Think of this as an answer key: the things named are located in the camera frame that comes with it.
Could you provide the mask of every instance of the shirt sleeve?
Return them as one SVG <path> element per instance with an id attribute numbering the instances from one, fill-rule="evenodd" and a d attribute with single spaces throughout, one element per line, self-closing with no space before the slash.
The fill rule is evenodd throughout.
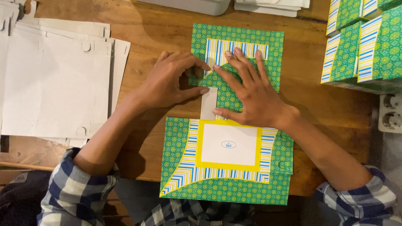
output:
<path id="1" fill-rule="evenodd" d="M 374 166 L 365 166 L 373 175 L 363 187 L 350 191 L 336 191 L 328 182 L 315 193 L 319 201 L 336 210 L 341 226 L 402 226 L 394 215 L 395 194 L 385 185 L 385 175 Z"/>
<path id="2" fill-rule="evenodd" d="M 68 149 L 50 176 L 38 225 L 104 225 L 102 211 L 107 195 L 120 178 L 118 167 L 115 164 L 108 176 L 91 176 L 73 162 L 79 151 Z"/>

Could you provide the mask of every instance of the hand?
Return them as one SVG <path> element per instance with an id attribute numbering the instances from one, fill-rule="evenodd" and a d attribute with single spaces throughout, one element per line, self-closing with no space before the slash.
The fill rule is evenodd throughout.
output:
<path id="1" fill-rule="evenodd" d="M 146 81 L 136 90 L 137 96 L 144 98 L 142 104 L 148 108 L 155 108 L 169 107 L 207 93 L 209 88 L 203 86 L 187 90 L 180 89 L 179 78 L 182 74 L 189 76 L 191 69 L 197 77 L 201 77 L 201 69 L 209 71 L 211 68 L 191 53 L 164 51 Z"/>
<path id="2" fill-rule="evenodd" d="M 243 84 L 218 65 L 214 65 L 213 68 L 236 92 L 243 103 L 243 112 L 235 113 L 224 108 L 216 108 L 213 113 L 242 125 L 271 127 L 283 131 L 293 123 L 295 116 L 299 114 L 298 110 L 285 104 L 271 86 L 259 50 L 256 52 L 256 61 L 260 76 L 239 48 L 235 48 L 234 52 L 237 59 L 230 51 L 225 52 L 225 58 L 238 70 Z"/>

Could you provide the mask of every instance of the white plastic container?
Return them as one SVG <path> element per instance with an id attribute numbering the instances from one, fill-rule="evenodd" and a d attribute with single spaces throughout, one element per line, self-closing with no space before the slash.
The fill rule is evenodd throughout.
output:
<path id="1" fill-rule="evenodd" d="M 184 9 L 212 16 L 218 16 L 224 13 L 227 10 L 230 2 L 230 0 L 137 0 L 137 1 L 172 8 Z"/>

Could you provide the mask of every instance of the stack of white cardboard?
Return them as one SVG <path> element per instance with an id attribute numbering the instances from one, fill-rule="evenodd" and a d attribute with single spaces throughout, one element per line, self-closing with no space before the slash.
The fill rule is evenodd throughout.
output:
<path id="1" fill-rule="evenodd" d="M 279 16 L 296 17 L 297 11 L 310 7 L 310 0 L 235 0 L 234 9 Z"/>
<path id="2" fill-rule="evenodd" d="M 0 0 L 1 135 L 82 147 L 117 104 L 130 43 L 110 24 L 34 18 Z"/>

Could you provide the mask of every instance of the person's right hand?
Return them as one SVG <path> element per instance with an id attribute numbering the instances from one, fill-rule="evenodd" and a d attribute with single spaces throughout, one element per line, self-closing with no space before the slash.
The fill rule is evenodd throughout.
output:
<path id="1" fill-rule="evenodd" d="M 235 48 L 234 52 L 237 59 L 230 51 L 226 51 L 225 58 L 231 66 L 238 70 L 243 84 L 240 84 L 232 74 L 218 65 L 213 68 L 236 92 L 237 97 L 243 103 L 243 112 L 235 113 L 225 108 L 216 108 L 213 113 L 242 125 L 271 127 L 282 131 L 287 129 L 299 115 L 299 111 L 297 108 L 285 104 L 271 86 L 261 51 L 256 52 L 260 75 L 239 48 Z"/>

